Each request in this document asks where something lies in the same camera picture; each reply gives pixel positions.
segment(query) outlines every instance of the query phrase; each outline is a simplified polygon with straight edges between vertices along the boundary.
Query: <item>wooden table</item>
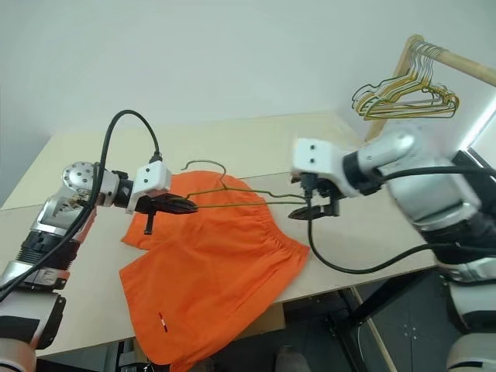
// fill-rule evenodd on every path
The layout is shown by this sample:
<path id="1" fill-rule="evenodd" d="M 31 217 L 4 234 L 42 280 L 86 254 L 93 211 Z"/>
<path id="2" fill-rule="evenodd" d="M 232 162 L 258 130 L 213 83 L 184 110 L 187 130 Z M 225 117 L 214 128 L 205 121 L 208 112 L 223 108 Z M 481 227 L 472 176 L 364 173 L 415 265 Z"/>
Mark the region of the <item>wooden table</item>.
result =
<path id="1" fill-rule="evenodd" d="M 271 174 L 245 180 L 252 188 L 298 193 L 288 174 Z M 287 218 L 297 205 L 272 205 L 276 223 L 288 236 L 307 243 L 306 223 Z M 15 258 L 40 205 L 0 211 L 0 265 Z M 71 278 L 61 294 L 67 298 L 64 318 L 52 346 L 39 355 L 59 353 L 109 343 L 134 336 L 119 280 L 119 269 L 144 254 L 120 242 L 131 215 L 119 208 L 100 208 L 90 233 L 71 267 Z M 421 238 L 381 191 L 366 198 L 341 201 L 339 218 L 315 221 L 314 240 L 322 254 L 344 267 L 361 268 L 378 264 L 422 243 Z M 430 267 L 430 252 L 418 253 L 387 269 L 368 275 L 343 274 L 309 255 L 305 269 L 277 301 L 291 301 L 339 288 Z"/>

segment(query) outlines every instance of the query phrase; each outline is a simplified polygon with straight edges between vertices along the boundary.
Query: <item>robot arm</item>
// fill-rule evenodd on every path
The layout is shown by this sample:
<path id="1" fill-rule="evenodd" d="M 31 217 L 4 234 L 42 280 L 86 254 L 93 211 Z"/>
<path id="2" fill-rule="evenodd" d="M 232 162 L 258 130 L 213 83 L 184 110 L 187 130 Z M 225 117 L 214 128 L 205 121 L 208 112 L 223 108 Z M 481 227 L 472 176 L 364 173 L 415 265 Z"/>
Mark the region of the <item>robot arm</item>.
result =
<path id="1" fill-rule="evenodd" d="M 45 202 L 16 260 L 5 268 L 0 277 L 2 287 L 31 269 L 63 239 L 88 202 L 93 173 L 94 164 L 89 162 L 73 163 L 64 169 L 62 187 Z M 139 168 L 134 182 L 126 173 L 105 170 L 97 205 L 146 213 L 149 218 L 144 233 L 150 234 L 157 211 L 180 214 L 197 210 L 191 201 L 167 193 L 170 179 L 171 172 L 161 160 Z M 67 283 L 69 266 L 95 216 L 96 207 L 67 244 L 0 302 L 0 371 L 34 370 L 34 350 L 45 349 L 53 342 L 65 306 L 65 298 L 54 291 Z"/>
<path id="2" fill-rule="evenodd" d="M 467 361 L 479 363 L 481 354 L 486 366 L 494 367 L 496 349 L 489 351 L 486 342 L 496 345 L 496 334 L 487 333 L 496 329 L 496 257 L 484 253 L 485 248 L 494 252 L 496 247 L 494 220 L 480 212 L 480 199 L 461 174 L 423 174 L 385 181 L 397 171 L 446 166 L 453 164 L 415 129 L 391 131 L 351 153 L 326 141 L 299 139 L 293 153 L 294 179 L 301 182 L 308 200 L 317 190 L 331 202 L 300 208 L 290 217 L 312 220 L 338 215 L 341 198 L 369 195 L 386 184 L 398 208 L 427 243 L 452 246 L 434 254 L 449 282 L 452 322 L 461 332 L 471 334 L 453 347 L 448 369 Z M 480 250 L 468 252 L 460 246 Z M 480 352 L 474 353 L 477 345 Z"/>

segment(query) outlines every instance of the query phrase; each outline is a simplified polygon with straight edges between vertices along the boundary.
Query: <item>wooden clothes rack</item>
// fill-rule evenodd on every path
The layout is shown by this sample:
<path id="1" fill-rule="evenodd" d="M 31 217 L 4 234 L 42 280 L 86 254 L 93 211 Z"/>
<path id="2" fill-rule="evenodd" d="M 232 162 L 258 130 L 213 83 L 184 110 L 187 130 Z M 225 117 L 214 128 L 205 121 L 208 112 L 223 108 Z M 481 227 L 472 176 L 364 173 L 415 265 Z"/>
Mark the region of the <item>wooden clothes rack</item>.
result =
<path id="1" fill-rule="evenodd" d="M 398 61 L 398 65 L 394 70 L 393 78 L 406 74 L 408 69 L 410 68 L 410 47 L 415 41 L 425 42 L 425 39 L 420 35 L 413 35 L 408 38 L 405 44 L 405 48 L 401 53 L 400 60 Z M 417 53 L 425 55 L 422 51 L 419 50 L 417 50 Z M 484 81 L 496 87 L 496 70 L 494 68 L 484 66 L 483 64 L 479 64 L 477 62 L 469 60 L 468 58 L 461 57 L 458 54 L 451 53 L 448 50 L 444 50 L 436 57 L 433 57 L 433 59 L 442 64 L 445 64 L 446 66 L 450 66 L 455 70 L 461 71 L 478 80 Z M 374 120 L 369 128 L 367 136 L 365 137 L 365 141 L 368 142 L 377 137 L 386 125 L 387 121 L 387 119 Z"/>

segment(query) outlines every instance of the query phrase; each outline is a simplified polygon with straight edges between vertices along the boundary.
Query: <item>orange fabric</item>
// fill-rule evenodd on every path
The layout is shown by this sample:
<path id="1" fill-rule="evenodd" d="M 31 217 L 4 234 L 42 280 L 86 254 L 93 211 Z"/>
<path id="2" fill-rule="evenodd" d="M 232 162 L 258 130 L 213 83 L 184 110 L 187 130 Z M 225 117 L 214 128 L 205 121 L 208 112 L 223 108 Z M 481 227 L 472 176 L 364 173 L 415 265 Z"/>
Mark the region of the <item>orange fabric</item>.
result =
<path id="1" fill-rule="evenodd" d="M 170 192 L 219 188 L 220 174 L 173 176 Z M 230 176 L 224 182 L 249 188 Z M 254 193 L 197 195 L 198 205 L 264 202 Z M 174 372 L 211 356 L 242 332 L 300 272 L 308 247 L 286 237 L 266 205 L 158 213 L 153 235 L 136 214 L 124 243 L 149 250 L 120 271 L 133 327 L 145 354 Z"/>

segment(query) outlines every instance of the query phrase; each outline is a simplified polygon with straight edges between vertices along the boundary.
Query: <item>black cable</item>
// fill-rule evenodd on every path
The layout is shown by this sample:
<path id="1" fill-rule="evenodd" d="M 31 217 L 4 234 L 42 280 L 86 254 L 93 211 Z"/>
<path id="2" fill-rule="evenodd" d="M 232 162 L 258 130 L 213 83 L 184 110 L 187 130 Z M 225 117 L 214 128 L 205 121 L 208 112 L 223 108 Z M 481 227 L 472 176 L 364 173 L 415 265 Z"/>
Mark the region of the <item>black cable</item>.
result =
<path id="1" fill-rule="evenodd" d="M 150 132 L 150 135 L 152 136 L 153 139 L 153 145 L 155 146 L 155 152 L 154 156 L 159 157 L 160 156 L 160 148 L 158 145 L 157 137 L 155 136 L 155 133 L 153 132 L 152 127 L 150 124 L 147 122 L 147 120 L 138 112 L 133 111 L 133 110 L 122 110 L 121 112 L 118 112 L 113 118 L 110 124 L 108 125 L 107 132 L 105 134 L 105 138 L 103 140 L 103 146 L 102 146 L 102 154 L 100 156 L 100 163 L 99 164 L 93 164 L 93 174 L 97 174 L 96 177 L 94 176 L 94 182 L 91 187 L 91 194 L 88 199 L 88 203 L 83 207 L 79 215 L 77 215 L 76 219 L 71 223 L 69 226 L 69 229 L 67 229 L 64 237 L 62 240 L 54 247 L 52 248 L 45 256 L 43 256 L 38 262 L 36 262 L 31 268 L 29 268 L 27 271 L 25 271 L 23 274 L 18 275 L 14 279 L 12 279 L 10 282 L 8 282 L 4 288 L 2 294 L 0 294 L 0 302 L 3 301 L 19 284 L 21 284 L 29 275 L 34 273 L 35 271 L 39 270 L 43 264 L 49 260 L 58 250 L 60 250 L 66 243 L 68 243 L 74 235 L 78 233 L 78 231 L 81 229 L 81 227 L 84 226 L 86 221 L 88 220 L 88 217 L 90 216 L 91 212 L 96 206 L 96 202 L 98 200 L 98 196 L 100 195 L 100 188 L 102 187 L 102 182 L 103 182 L 103 176 L 105 173 L 105 163 L 107 161 L 107 152 L 109 151 L 109 144 L 110 144 L 110 138 L 112 136 L 112 131 L 114 130 L 115 125 L 119 121 L 120 118 L 122 118 L 124 115 L 134 115 L 137 118 L 139 118 L 143 124 L 148 128 L 148 131 Z"/>
<path id="2" fill-rule="evenodd" d="M 312 209 L 312 201 L 310 198 L 307 198 L 307 206 L 308 209 Z M 422 252 L 423 250 L 433 250 L 433 251 L 439 251 L 439 250 L 447 250 L 447 249 L 458 249 L 458 250 L 463 250 L 466 252 L 471 252 L 471 253 L 482 253 L 485 254 L 487 257 L 490 256 L 495 256 L 496 255 L 496 250 L 491 249 L 491 248 L 479 248 L 479 247 L 472 247 L 472 246 L 459 246 L 454 243 L 438 243 L 438 244 L 422 244 L 421 246 L 415 246 L 413 248 L 410 248 L 409 250 L 406 250 L 403 253 L 398 254 L 397 256 L 391 258 L 390 260 L 387 260 L 377 266 L 370 267 L 368 269 L 348 269 L 345 267 L 341 267 L 338 265 L 335 265 L 334 263 L 329 262 L 326 260 L 315 248 L 315 244 L 313 242 L 313 232 L 312 232 L 312 217 L 308 220 L 308 229 L 307 229 L 307 234 L 308 234 L 308 243 L 310 245 L 310 249 L 312 249 L 313 254 L 322 262 L 325 264 L 327 267 L 330 267 L 334 270 L 341 271 L 342 273 L 347 273 L 347 274 L 371 274 L 375 273 L 376 271 L 382 270 L 386 267 L 391 266 L 392 264 L 396 264 L 398 261 L 403 260 L 404 258 L 411 256 L 412 254 Z"/>
<path id="3" fill-rule="evenodd" d="M 381 181 L 390 181 L 395 178 L 407 177 L 407 176 L 418 176 L 422 174 L 483 174 L 486 176 L 496 177 L 496 170 L 493 168 L 482 168 L 482 167 L 423 167 L 423 168 L 413 168 L 406 170 L 399 170 L 391 174 L 387 174 L 381 177 Z"/>

